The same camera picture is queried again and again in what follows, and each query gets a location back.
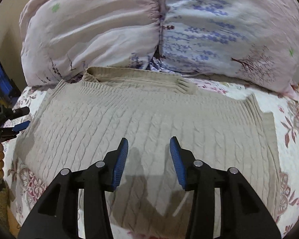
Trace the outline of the beige cable-knit sweater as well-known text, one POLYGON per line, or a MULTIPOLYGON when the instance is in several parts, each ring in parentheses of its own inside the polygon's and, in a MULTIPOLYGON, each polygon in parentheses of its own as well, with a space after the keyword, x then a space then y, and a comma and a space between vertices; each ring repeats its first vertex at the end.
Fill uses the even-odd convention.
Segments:
POLYGON ((213 168, 236 167, 272 216, 280 194, 274 117, 245 99, 198 88, 178 75, 89 68, 82 81, 46 93, 15 154, 49 184, 59 171, 85 169, 115 150, 129 152, 121 184, 106 194, 114 238, 183 238, 192 194, 182 190, 169 153, 181 147, 213 168))

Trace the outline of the floral white bedspread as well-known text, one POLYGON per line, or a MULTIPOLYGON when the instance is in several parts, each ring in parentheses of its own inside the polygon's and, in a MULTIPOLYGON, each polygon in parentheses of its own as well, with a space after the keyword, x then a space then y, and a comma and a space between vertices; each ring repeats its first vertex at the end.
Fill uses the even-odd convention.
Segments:
MULTIPOLYGON (((280 197, 277 215, 273 218, 281 235, 287 235, 299 219, 299 103, 250 84, 203 79, 195 79, 194 82, 198 88, 232 99, 245 99, 254 95, 260 109, 273 114, 280 164, 280 197)), ((23 91, 17 105, 30 108, 27 116, 30 122, 48 91, 50 90, 32 88, 25 88, 23 91)), ((17 222, 23 223, 48 184, 36 177, 15 154, 16 141, 17 139, 4 144, 5 173, 10 189, 11 211, 17 222)), ((130 238, 162 237, 137 235, 133 232, 130 238)))

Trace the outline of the pink lavender print pillow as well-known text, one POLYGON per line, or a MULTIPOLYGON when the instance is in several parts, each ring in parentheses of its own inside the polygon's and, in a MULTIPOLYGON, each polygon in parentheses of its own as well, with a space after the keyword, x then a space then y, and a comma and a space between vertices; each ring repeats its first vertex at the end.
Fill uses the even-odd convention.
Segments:
POLYGON ((297 0, 30 0, 19 19, 28 86, 89 67, 220 74, 299 101, 297 0))

